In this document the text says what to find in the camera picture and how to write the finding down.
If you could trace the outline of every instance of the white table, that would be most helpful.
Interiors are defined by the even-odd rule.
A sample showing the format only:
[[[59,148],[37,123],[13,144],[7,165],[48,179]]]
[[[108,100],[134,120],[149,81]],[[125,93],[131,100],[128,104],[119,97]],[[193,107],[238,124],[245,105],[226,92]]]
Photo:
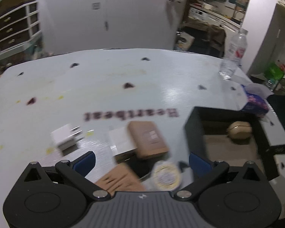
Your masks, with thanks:
[[[179,117],[165,114],[134,119],[154,121],[170,147],[172,160],[187,161],[183,126],[192,108],[237,110],[230,90],[232,81],[224,81],[218,74],[220,62],[207,55],[170,50],[101,49],[34,60],[5,71],[0,78],[0,228],[8,227],[3,202],[29,162],[51,166],[92,150],[96,167],[87,175],[89,180],[96,181],[114,167],[107,132],[131,119],[86,122],[86,112],[175,108]],[[79,65],[70,68],[73,63]],[[234,80],[249,82],[239,69]],[[135,87],[124,89],[126,82]],[[199,85],[207,89],[199,90]],[[32,97],[36,103],[26,105]],[[280,122],[271,111],[268,117],[275,124],[270,126],[268,119],[262,122],[269,142],[285,143]],[[63,157],[52,146],[50,133],[67,123],[81,126],[84,138],[78,150]],[[183,179],[183,185],[192,182],[190,169],[183,173]]]

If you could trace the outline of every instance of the cardboard box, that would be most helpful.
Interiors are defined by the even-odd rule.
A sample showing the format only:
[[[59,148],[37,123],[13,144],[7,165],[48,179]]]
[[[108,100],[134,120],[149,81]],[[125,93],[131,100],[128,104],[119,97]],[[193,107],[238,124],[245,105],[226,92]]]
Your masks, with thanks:
[[[150,121],[131,121],[128,130],[135,143],[138,158],[152,158],[169,151],[156,125]]]
[[[255,83],[245,86],[235,84],[234,86],[236,88],[235,101],[239,110],[259,117],[269,111],[265,100],[273,93],[267,87]]]
[[[95,184],[108,191],[111,196],[116,191],[145,191],[145,187],[139,181],[138,176],[125,163],[118,164]]]
[[[230,139],[226,130],[231,123],[202,121],[207,158],[212,162],[224,160],[231,166],[243,166],[246,161],[254,161],[265,173],[254,137],[244,140]]]

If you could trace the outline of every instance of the kitchen counter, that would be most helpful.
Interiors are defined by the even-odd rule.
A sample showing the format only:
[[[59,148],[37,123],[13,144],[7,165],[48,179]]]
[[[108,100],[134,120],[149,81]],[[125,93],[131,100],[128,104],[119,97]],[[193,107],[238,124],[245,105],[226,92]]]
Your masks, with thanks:
[[[204,11],[204,12],[206,12],[206,13],[212,14],[212,15],[216,16],[217,18],[220,18],[220,19],[222,19],[222,20],[225,20],[226,22],[230,23],[231,25],[233,25],[233,26],[235,26],[235,27],[237,27],[237,28],[241,28],[241,25],[236,24],[235,22],[231,21],[230,19],[227,19],[226,17],[222,16],[222,15],[219,14],[219,13],[215,13],[215,12],[213,12],[213,11],[211,11],[211,10],[204,9],[204,8],[202,8],[202,7],[199,7],[199,6],[196,6],[196,5],[193,5],[193,4],[190,4],[190,6],[196,8],[196,9],[199,9],[199,10],[201,10],[201,11]]]

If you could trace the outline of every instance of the plastic water bottle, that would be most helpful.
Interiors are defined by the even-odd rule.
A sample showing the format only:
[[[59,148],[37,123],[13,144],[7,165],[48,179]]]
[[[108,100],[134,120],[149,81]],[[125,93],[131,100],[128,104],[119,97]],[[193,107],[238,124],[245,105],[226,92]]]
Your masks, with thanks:
[[[241,59],[247,48],[246,35],[248,31],[241,28],[239,33],[231,38],[227,52],[219,70],[224,80],[229,80],[233,76],[237,67],[241,66]]]

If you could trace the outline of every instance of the black box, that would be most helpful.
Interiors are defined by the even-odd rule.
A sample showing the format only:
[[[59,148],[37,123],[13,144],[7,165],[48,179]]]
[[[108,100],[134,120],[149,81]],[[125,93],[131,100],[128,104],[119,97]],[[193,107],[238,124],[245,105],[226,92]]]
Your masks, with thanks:
[[[263,169],[262,167],[259,167],[264,171],[268,180],[278,177],[279,173],[274,160],[274,155],[281,152],[285,153],[285,145],[269,146],[269,142],[260,122],[258,121],[258,118],[253,114],[233,110],[194,107],[190,117],[185,124],[189,151],[209,158],[209,155],[207,153],[207,143],[205,140],[205,135],[209,134],[207,131],[209,130],[209,125],[213,125],[212,129],[209,130],[210,134],[221,136],[218,138],[227,138],[226,128],[228,125],[236,121],[244,121],[250,123],[253,136],[250,139],[250,142],[244,141],[244,144],[246,143],[247,146],[249,145],[251,147],[255,147],[255,153],[260,159]],[[243,147],[234,144],[235,151],[237,149],[240,150],[241,148],[245,149],[245,146]]]

